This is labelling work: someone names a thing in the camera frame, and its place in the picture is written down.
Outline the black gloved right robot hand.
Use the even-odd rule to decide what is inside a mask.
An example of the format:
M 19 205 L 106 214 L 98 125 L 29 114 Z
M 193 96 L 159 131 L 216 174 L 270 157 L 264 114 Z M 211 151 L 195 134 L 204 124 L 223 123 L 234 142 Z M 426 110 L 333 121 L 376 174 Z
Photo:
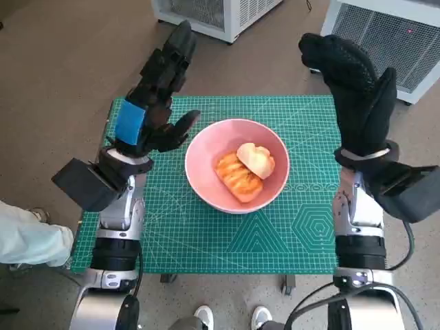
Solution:
M 395 69 L 377 76 L 361 47 L 332 34 L 303 34 L 298 47 L 302 63 L 321 73 L 333 96 L 342 148 L 361 157 L 385 149 L 397 99 Z

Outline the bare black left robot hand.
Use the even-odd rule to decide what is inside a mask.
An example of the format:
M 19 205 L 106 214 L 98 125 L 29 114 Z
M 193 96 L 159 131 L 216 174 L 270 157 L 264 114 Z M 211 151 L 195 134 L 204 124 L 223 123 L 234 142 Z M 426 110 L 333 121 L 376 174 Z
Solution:
M 153 150 L 179 148 L 201 112 L 191 110 L 175 124 L 169 122 L 172 96 L 181 90 L 196 48 L 189 21 L 182 21 L 161 49 L 156 48 L 143 66 L 139 83 L 123 100 L 110 145 L 123 155 L 143 157 Z

